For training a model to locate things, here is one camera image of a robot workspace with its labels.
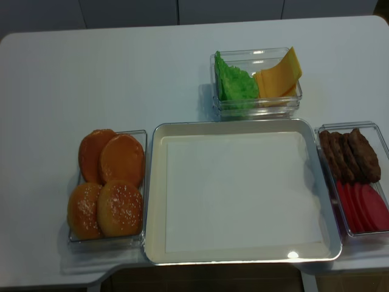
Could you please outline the bun half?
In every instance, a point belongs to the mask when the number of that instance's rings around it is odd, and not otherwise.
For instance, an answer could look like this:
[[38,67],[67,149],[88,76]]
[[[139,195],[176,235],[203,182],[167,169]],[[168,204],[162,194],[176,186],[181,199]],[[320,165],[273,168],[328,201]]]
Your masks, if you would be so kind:
[[83,138],[78,149],[78,165],[87,183],[103,184],[98,165],[105,145],[117,135],[111,129],[94,130]]
[[139,188],[145,176],[145,152],[130,134],[118,134],[104,147],[98,171],[103,183],[124,180]]

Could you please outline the green lettuce leaf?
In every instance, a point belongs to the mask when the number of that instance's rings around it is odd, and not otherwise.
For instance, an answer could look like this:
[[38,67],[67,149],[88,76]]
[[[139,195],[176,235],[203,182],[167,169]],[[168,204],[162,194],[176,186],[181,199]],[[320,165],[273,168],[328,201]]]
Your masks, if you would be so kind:
[[219,51],[215,53],[215,72],[219,85],[219,98],[223,101],[257,99],[256,81],[244,70],[229,66]]

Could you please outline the clear lettuce cheese container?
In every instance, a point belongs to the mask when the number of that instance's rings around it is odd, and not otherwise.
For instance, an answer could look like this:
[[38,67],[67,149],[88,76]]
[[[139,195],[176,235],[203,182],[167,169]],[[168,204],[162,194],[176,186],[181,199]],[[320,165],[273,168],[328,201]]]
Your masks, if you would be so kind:
[[[229,66],[246,71],[252,78],[256,72],[276,66],[290,48],[219,51]],[[298,79],[294,96],[223,101],[215,72],[215,53],[210,57],[213,111],[221,120],[259,119],[263,116],[291,116],[299,108],[302,90]]]

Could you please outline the white parchment paper sheet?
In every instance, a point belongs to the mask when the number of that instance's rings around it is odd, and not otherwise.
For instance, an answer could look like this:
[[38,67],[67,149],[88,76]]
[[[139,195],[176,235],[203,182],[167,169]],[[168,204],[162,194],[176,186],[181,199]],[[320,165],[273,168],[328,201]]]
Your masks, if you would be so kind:
[[322,239],[303,136],[187,137],[167,144],[168,252]]

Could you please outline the white metal tray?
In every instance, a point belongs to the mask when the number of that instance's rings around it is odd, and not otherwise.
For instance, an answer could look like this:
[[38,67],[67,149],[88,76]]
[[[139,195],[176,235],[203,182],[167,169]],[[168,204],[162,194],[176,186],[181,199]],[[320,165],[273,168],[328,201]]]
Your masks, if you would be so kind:
[[[314,175],[313,196],[318,207],[322,239],[315,243],[208,251],[168,252],[167,227],[167,144],[187,137],[298,132],[306,143],[308,166]],[[165,123],[153,134],[148,185],[148,206],[144,252],[158,265],[198,263],[303,263],[332,261],[342,252],[342,241],[332,209],[329,191],[319,160],[311,126],[301,119],[274,119],[235,122]]]

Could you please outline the bun bottom half front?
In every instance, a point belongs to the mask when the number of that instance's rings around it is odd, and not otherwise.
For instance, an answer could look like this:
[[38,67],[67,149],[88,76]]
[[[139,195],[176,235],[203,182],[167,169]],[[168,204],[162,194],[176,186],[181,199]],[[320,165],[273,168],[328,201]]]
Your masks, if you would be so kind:
[[145,176],[145,152],[130,134],[118,134],[104,147],[98,171],[103,183],[124,180],[139,188]]

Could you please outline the sesame bun top right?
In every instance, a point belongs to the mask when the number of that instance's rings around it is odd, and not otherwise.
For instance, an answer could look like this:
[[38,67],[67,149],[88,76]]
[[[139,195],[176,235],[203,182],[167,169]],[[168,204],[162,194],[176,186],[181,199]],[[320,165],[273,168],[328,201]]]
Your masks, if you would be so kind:
[[140,234],[143,225],[143,197],[130,182],[113,180],[100,191],[97,221],[105,237]]

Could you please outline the flat yellow cheese slices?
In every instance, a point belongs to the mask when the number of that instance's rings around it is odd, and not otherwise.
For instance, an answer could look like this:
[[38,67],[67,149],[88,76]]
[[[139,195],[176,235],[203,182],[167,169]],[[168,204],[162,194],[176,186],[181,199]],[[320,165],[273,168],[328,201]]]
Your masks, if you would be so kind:
[[287,69],[266,69],[253,75],[262,99],[294,96],[298,79]]

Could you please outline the clear bun container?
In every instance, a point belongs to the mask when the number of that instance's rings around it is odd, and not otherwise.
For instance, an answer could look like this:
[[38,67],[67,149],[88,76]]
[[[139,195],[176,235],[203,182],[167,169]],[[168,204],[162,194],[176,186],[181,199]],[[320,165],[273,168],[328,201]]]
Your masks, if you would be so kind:
[[[142,145],[143,150],[144,150],[144,152],[145,152],[145,166],[146,166],[146,150],[145,150],[145,143],[146,143],[146,139],[147,139],[146,132],[143,131],[143,130],[138,130],[138,131],[121,131],[121,132],[116,132],[116,133],[117,133],[117,135],[118,135],[118,134],[130,134],[130,135],[132,135],[135,139],[137,139],[137,140],[140,142],[140,144]],[[81,178],[81,181],[78,183],[78,185],[83,184],[83,183],[86,183],[86,181],[84,180],[84,178],[83,178],[82,175],[81,175],[81,171],[80,171],[80,178]],[[145,180],[145,176],[144,176],[144,178],[143,178],[143,181],[142,181],[140,187],[137,188],[137,189],[139,190],[139,192],[141,193],[142,197],[143,197],[144,180]],[[105,237],[105,236],[103,235],[103,238],[99,238],[99,239],[95,239],[95,240],[79,240],[79,239],[75,236],[75,234],[71,231],[71,229],[70,229],[70,232],[71,232],[72,236],[74,237],[74,239],[75,239],[75,240],[78,240],[78,241],[80,241],[80,242],[104,240],[104,239],[107,239],[107,238],[121,238],[121,237]],[[137,237],[137,236],[139,236],[140,234],[138,234],[138,235],[132,235],[132,236],[123,236],[123,237]]]

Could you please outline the brown patty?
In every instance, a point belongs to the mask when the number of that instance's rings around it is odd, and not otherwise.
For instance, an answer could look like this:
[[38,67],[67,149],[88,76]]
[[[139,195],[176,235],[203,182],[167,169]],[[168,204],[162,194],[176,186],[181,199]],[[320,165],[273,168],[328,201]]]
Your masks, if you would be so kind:
[[329,168],[332,171],[333,176],[336,180],[342,179],[342,173],[337,165],[334,153],[332,152],[330,143],[329,143],[329,131],[324,130],[319,133],[320,145],[325,154],[326,160],[328,162]]
[[381,168],[377,154],[358,128],[354,128],[350,132],[348,143],[367,181],[370,183],[378,182],[381,178]]
[[340,137],[340,144],[343,150],[344,160],[347,163],[349,169],[354,174],[354,181],[364,183],[365,176],[362,173],[358,163],[356,162],[353,152],[351,151],[351,148],[348,143],[348,138],[349,138],[349,133],[342,134],[342,136]]
[[343,150],[340,146],[340,137],[341,134],[336,131],[330,133],[331,150],[334,154],[338,168],[341,172],[341,177],[343,179],[343,182],[353,183],[355,181],[355,176],[354,173],[351,171],[351,169],[348,167],[347,163],[345,162],[345,158],[343,156]]

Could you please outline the tomato slice far left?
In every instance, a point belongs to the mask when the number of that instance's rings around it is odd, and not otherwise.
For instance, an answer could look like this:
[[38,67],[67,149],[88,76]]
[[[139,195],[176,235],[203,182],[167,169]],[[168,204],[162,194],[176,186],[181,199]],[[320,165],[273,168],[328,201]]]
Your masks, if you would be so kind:
[[343,207],[343,211],[345,213],[345,217],[348,223],[348,227],[350,231],[355,234],[358,231],[358,228],[356,227],[354,220],[353,220],[353,212],[351,210],[351,205],[348,200],[348,196],[345,192],[345,187],[343,186],[342,182],[340,180],[336,181],[337,191],[339,194],[339,198]]

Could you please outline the tomato slice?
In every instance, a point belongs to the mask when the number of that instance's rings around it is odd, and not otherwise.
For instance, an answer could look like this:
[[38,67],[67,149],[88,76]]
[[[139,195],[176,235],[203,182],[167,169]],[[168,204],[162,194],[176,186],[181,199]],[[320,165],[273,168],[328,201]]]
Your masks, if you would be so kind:
[[343,207],[343,211],[345,213],[345,217],[348,223],[348,227],[350,231],[355,234],[358,231],[358,228],[356,227],[354,220],[353,220],[353,212],[351,210],[351,205],[348,200],[348,196],[345,192],[345,187],[343,186],[342,182],[340,180],[336,181],[337,191],[339,194],[339,198]]
[[345,195],[348,200],[349,214],[352,221],[351,230],[354,234],[360,234],[365,232],[365,228],[359,218],[359,213],[356,209],[354,190],[349,183],[345,184]]
[[357,216],[363,226],[364,232],[373,232],[374,231],[373,225],[370,223],[367,215],[365,214],[364,208],[362,207],[362,201],[360,200],[361,187],[362,185],[358,182],[356,182],[353,186],[354,205],[356,208]]
[[381,196],[367,184],[362,185],[359,194],[362,210],[375,231],[388,230],[388,208]]

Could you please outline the clear patty tomato container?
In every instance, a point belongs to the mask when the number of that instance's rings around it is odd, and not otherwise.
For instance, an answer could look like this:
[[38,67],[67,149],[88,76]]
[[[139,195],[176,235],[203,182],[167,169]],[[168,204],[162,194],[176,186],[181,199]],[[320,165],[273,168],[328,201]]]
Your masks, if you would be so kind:
[[338,132],[341,134],[349,133],[354,129],[358,128],[360,132],[366,137],[372,148],[377,154],[379,160],[379,165],[381,168],[381,178],[376,183],[368,182],[365,178],[365,182],[353,182],[349,183],[354,186],[355,183],[360,183],[361,185],[367,184],[370,185],[383,199],[384,203],[388,208],[388,146],[384,140],[382,133],[380,132],[379,127],[373,122],[348,122],[348,123],[327,123],[315,129],[315,142],[317,144],[317,150],[319,153],[320,163],[324,171],[325,180],[329,189],[329,197],[334,206],[334,212],[336,215],[337,224],[343,235],[343,237],[349,238],[362,238],[362,239],[374,239],[378,240],[379,238],[388,238],[387,231],[373,231],[373,232],[363,232],[360,234],[353,234],[349,227],[343,211],[343,207],[339,198],[339,194],[336,186],[336,179],[332,174],[331,169],[329,168],[328,162],[326,160],[325,154],[320,145],[319,133],[321,131],[329,131],[329,143],[330,143],[330,133]]

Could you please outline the brown patty right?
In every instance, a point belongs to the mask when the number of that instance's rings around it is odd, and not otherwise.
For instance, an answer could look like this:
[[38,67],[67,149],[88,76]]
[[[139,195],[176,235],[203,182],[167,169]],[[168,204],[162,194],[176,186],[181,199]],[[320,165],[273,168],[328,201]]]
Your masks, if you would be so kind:
[[381,168],[377,154],[358,128],[354,128],[350,132],[348,143],[367,181],[370,183],[378,182],[381,178]]

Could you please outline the tomato slice right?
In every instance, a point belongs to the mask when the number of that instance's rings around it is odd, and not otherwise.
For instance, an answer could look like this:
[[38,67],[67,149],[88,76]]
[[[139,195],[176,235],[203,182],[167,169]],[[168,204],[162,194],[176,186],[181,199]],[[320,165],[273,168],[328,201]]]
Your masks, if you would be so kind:
[[375,231],[388,230],[388,208],[381,196],[367,184],[362,185],[359,194],[362,210]]

